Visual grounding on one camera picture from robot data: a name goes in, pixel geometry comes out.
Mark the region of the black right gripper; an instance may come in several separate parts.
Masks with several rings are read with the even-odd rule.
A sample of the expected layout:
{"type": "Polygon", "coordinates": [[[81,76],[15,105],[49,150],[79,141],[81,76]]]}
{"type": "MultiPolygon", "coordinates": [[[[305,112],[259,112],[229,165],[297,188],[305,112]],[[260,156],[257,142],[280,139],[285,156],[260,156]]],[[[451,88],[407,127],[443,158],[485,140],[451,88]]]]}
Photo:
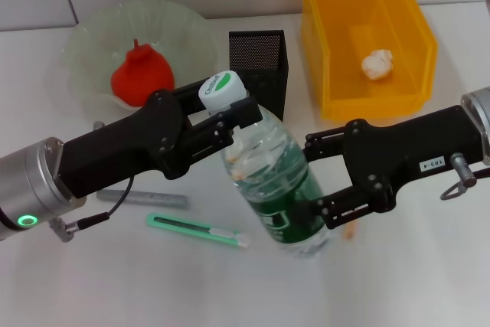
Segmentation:
{"type": "Polygon", "coordinates": [[[392,126],[364,119],[305,137],[304,156],[316,161],[344,156],[353,186],[313,201],[313,214],[333,230],[396,206],[407,183],[449,171],[450,157],[482,160],[481,134],[461,106],[451,106],[392,126]]]}

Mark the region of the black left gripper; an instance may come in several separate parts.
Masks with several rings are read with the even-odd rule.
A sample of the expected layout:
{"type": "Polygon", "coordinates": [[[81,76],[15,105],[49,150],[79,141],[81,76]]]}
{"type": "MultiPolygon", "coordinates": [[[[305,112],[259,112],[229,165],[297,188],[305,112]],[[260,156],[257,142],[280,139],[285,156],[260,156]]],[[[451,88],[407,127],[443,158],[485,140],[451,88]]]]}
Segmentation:
{"type": "Polygon", "coordinates": [[[58,176],[76,198],[142,172],[160,171],[173,180],[190,165],[178,151],[184,113],[206,110],[198,96],[206,80],[153,93],[146,105],[124,119],[64,143],[58,176]]]}

